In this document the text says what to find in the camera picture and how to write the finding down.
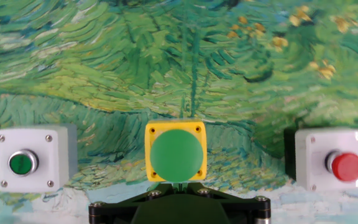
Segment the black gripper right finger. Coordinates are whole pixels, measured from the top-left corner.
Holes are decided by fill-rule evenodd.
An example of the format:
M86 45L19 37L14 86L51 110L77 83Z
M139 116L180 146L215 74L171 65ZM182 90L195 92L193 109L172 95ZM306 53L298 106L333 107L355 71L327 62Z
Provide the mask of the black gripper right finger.
M185 213L194 223L271 223L271 200L263 195L240 198L199 182L178 184L178 193L190 196Z

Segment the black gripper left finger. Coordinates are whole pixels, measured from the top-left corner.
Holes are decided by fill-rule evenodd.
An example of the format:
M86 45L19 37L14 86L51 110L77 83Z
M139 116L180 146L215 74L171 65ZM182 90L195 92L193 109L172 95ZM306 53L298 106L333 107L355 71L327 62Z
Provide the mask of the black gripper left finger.
M136 195L119 203L93 202L88 206L89 224L114 223L119 215L133 215L138 207L153 199L180 192L180 186L158 184L153 190Z

